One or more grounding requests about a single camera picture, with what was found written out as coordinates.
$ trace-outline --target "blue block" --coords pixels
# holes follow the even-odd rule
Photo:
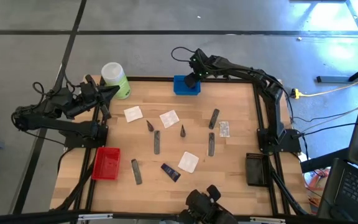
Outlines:
[[[176,95],[196,96],[201,91],[201,83],[198,82],[194,88],[188,88],[185,83],[184,75],[173,76],[173,91]]]

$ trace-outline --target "red container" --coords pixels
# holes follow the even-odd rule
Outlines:
[[[96,153],[92,179],[116,180],[118,176],[119,148],[99,147]]]

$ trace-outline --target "gray floor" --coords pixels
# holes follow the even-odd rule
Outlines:
[[[79,0],[0,0],[0,29],[71,29]],[[202,1],[94,0],[89,1],[80,29],[242,29],[242,30],[357,30],[343,2],[288,0]],[[119,62],[128,76],[187,74],[185,63],[172,60],[172,48],[201,48],[207,54],[256,68],[282,79],[289,89],[303,93],[330,90],[341,85],[317,84],[318,75],[349,76],[358,71],[358,37],[139,35],[78,36],[68,64],[73,83],[84,74],[100,74],[107,62]],[[15,130],[10,115],[19,105],[37,102],[31,84],[52,86],[67,36],[0,36],[0,214],[9,211],[17,184],[29,156],[33,137]],[[189,55],[178,53],[178,57]],[[358,85],[343,91],[291,100],[295,116],[310,119],[342,113],[358,106]],[[357,113],[334,124],[350,123]],[[296,121],[297,129],[310,124]],[[306,138],[310,156],[316,157],[349,144],[352,127],[343,127]],[[48,136],[63,140],[55,131]],[[62,147],[46,142],[25,205],[25,212],[48,209]]]

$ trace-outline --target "yellow cable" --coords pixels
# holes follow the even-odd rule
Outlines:
[[[343,89],[345,89],[345,88],[347,88],[347,87],[350,87],[350,86],[354,86],[354,85],[356,85],[356,84],[358,84],[358,81],[357,82],[355,82],[355,83],[352,83],[352,84],[350,84],[350,85],[347,85],[347,86],[342,86],[342,87],[340,87],[340,88],[336,88],[336,89],[333,89],[333,90],[328,90],[328,91],[324,91],[324,92],[321,92],[321,93],[315,93],[315,94],[303,94],[303,93],[301,93],[301,92],[299,92],[297,89],[295,89],[295,91],[296,91],[296,99],[299,99],[299,96],[306,96],[306,97],[311,97],[311,96],[318,96],[318,95],[323,95],[323,94],[326,94],[326,93],[332,93],[332,92],[334,92],[334,91],[337,91],[337,90],[343,90]]]

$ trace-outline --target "white cable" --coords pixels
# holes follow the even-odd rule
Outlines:
[[[353,112],[353,111],[355,111],[355,110],[358,110],[358,108],[354,108],[353,110],[348,111],[348,112],[346,112],[345,114],[342,114],[342,115],[340,115],[340,116],[338,116],[338,117],[336,117],[336,118],[329,119],[329,120],[327,120],[327,121],[323,121],[323,122],[321,122],[321,123],[318,123],[318,124],[315,124],[315,125],[313,125],[313,126],[311,126],[311,127],[308,127],[308,128],[306,128],[305,130],[303,130],[302,133],[305,133],[305,131],[307,131],[307,130],[309,130],[309,129],[311,129],[311,128],[314,128],[314,127],[316,127],[316,126],[319,126],[319,125],[321,125],[321,124],[325,124],[325,123],[330,122],[330,121],[333,121],[333,120],[335,120],[335,119],[342,118],[343,116],[348,115],[349,113],[351,113],[351,112]]]

